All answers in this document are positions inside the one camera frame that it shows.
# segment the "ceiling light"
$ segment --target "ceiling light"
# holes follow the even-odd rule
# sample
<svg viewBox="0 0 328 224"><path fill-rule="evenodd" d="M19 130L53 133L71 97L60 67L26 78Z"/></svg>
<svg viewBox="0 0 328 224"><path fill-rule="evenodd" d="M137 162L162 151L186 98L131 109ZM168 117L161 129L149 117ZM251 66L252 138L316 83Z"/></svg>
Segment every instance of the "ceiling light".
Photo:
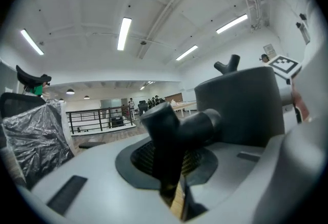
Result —
<svg viewBox="0 0 328 224"><path fill-rule="evenodd" d="M217 33L222 33L223 31L225 31L226 29L229 29L230 27L233 27L234 25L246 20L247 14L244 14L243 16L233 20L232 22L228 23L227 25L221 27L220 29L216 30Z"/></svg>
<svg viewBox="0 0 328 224"><path fill-rule="evenodd" d="M119 31L118 45L117 45L117 49L120 51L124 50L124 45L125 45L125 41L127 39L131 21L132 21L132 19L130 19L130 18L126 18L126 17L123 18L121 30Z"/></svg>
<svg viewBox="0 0 328 224"><path fill-rule="evenodd" d="M187 54L190 54L192 51L196 50L198 48L198 46L193 46L192 48L190 48L186 53L182 54L181 56L179 56L176 60L179 61L182 58L184 58Z"/></svg>
<svg viewBox="0 0 328 224"><path fill-rule="evenodd" d="M75 94L75 92L73 89L69 89L69 90L67 90L66 94L73 95L73 94Z"/></svg>
<svg viewBox="0 0 328 224"><path fill-rule="evenodd" d="M44 55L43 51L36 45L36 43L32 40L32 38L29 36L25 29L20 31L20 33L23 35L26 41L28 41L29 44L34 48L34 50L37 51L39 55Z"/></svg>

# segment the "black railing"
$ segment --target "black railing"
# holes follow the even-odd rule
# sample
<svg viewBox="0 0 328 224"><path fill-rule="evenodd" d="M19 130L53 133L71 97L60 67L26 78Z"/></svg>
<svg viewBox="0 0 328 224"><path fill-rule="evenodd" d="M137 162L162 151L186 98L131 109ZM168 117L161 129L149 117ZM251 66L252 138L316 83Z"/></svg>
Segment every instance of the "black railing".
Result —
<svg viewBox="0 0 328 224"><path fill-rule="evenodd" d="M130 107L66 112L66 117L72 134L91 130L98 133L110 128L122 127L128 124L133 125Z"/></svg>

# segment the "plastic wrap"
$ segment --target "plastic wrap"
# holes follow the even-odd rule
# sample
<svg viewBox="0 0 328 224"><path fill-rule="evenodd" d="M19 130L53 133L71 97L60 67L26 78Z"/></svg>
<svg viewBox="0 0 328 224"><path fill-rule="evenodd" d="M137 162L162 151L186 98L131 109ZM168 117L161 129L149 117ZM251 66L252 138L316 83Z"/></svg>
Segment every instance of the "plastic wrap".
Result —
<svg viewBox="0 0 328 224"><path fill-rule="evenodd" d="M57 100L5 118L3 129L28 188L74 157L62 128L62 108Z"/></svg>

